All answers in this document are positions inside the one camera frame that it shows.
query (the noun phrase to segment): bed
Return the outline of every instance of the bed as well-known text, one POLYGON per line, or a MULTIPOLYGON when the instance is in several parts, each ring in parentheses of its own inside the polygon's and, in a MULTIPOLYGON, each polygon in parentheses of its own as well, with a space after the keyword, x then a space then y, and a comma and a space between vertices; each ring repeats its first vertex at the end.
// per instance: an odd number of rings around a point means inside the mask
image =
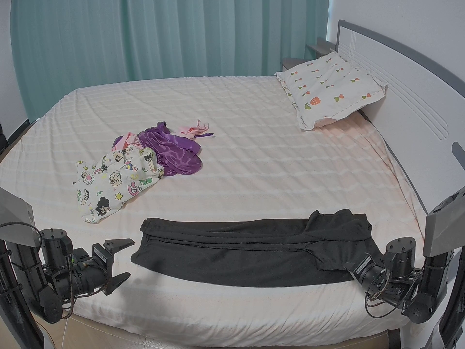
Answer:
POLYGON ((75 90, 1 162, 0 186, 32 205, 39 229, 65 229, 74 247, 136 241, 115 257, 114 275, 129 271, 129 280, 110 296, 78 300, 74 312, 155 337, 160 347, 323 345, 397 329, 408 319, 399 311, 370 318, 356 282, 243 288, 146 270, 130 256, 147 217, 246 221, 349 208, 367 214, 381 251, 393 237, 414 237, 416 265, 423 263, 424 203, 375 126, 356 112, 303 133, 275 77, 158 79, 75 90), (72 185, 77 160, 100 158, 127 131, 197 118, 215 133, 198 141, 199 172, 164 177, 98 224, 82 221, 72 185))

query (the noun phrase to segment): white headboard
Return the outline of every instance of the white headboard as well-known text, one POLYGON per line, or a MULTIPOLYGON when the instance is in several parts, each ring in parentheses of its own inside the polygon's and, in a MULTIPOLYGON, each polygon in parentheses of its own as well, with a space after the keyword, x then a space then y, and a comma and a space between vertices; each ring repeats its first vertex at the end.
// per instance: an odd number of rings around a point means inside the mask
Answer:
POLYGON ((425 211, 465 186, 465 82, 416 50, 343 20, 336 50, 388 83, 386 98, 362 111, 425 211))

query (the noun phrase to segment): white wall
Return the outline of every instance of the white wall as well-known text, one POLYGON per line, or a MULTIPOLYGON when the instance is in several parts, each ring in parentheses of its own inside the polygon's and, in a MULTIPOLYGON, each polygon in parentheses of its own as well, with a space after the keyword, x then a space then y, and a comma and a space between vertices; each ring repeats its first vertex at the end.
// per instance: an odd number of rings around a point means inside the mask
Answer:
POLYGON ((328 40, 338 20, 369 28, 430 57, 465 80, 465 0, 331 0, 328 40))
POLYGON ((11 53, 10 6, 0 0, 0 124, 7 138, 27 119, 11 53))

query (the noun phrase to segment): curtain fold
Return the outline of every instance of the curtain fold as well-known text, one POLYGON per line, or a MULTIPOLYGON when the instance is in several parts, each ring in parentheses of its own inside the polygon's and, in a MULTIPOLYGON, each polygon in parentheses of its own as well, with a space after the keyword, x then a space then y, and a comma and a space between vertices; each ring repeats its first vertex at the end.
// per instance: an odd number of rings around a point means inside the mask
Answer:
POLYGON ((80 87, 259 76, 326 36, 328 0, 12 0, 16 75, 30 120, 80 87))

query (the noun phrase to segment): white pillow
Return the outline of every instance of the white pillow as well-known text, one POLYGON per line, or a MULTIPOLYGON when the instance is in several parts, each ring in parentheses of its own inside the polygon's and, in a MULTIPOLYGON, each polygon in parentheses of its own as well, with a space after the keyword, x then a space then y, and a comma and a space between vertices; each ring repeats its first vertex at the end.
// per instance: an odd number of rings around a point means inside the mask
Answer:
POLYGON ((386 84, 335 52, 275 75, 305 130, 344 119, 385 96, 386 84))

